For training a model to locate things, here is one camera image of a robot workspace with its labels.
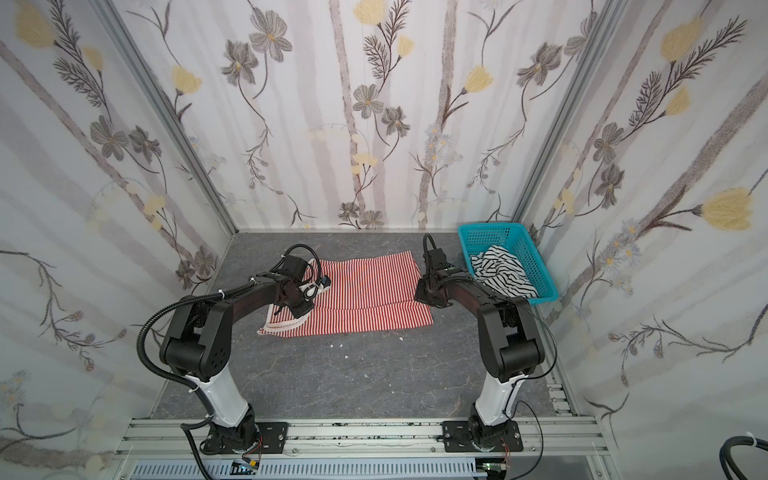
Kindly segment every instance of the metal bracket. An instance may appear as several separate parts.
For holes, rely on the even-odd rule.
[[[288,433],[287,422],[258,422],[261,431],[261,453],[283,453]]]
[[[469,434],[468,422],[447,421],[442,423],[442,437],[445,444],[445,453],[480,452],[472,443]],[[520,437],[520,428],[517,422],[507,420],[504,425],[502,439],[507,444],[510,452],[522,452],[523,442]],[[504,445],[499,442],[491,452],[503,452]]]

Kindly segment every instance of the folded shirt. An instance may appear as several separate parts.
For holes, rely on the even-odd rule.
[[[490,286],[502,295],[538,298],[538,291],[531,285],[520,260],[499,245],[479,255],[472,255],[472,269],[477,281]]]

